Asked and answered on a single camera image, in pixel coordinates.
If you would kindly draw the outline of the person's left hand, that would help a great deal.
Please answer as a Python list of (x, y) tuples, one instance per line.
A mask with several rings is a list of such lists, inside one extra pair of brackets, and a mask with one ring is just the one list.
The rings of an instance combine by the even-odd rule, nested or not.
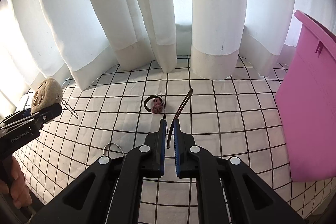
[(29, 188), (25, 183), (25, 176), (17, 160), (12, 157), (11, 177), (13, 182), (11, 187), (1, 181), (1, 194), (9, 194), (13, 199), (13, 204), (17, 209), (30, 206), (32, 198), (29, 194)]

